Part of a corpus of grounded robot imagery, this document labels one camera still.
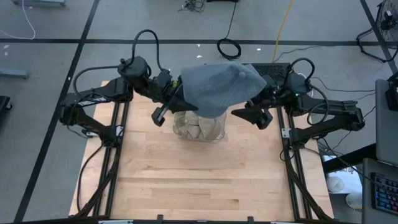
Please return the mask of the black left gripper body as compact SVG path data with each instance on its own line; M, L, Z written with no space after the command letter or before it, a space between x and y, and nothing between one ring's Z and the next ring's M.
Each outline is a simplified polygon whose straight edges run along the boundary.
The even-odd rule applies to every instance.
M154 103L161 103L162 106L156 107L151 117L155 125L162 126L164 115L170 109L170 99L173 97L181 85L180 79L172 80L169 70L161 70L158 76L152 79L151 94Z

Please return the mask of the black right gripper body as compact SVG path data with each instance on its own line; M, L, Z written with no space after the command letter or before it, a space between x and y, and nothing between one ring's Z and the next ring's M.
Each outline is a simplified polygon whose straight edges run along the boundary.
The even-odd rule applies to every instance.
M263 89L258 95L248 101L249 107L255 107L259 118L255 124L259 129L266 129L273 120L273 116L269 112L270 108L281 105L281 98L277 95L275 88Z

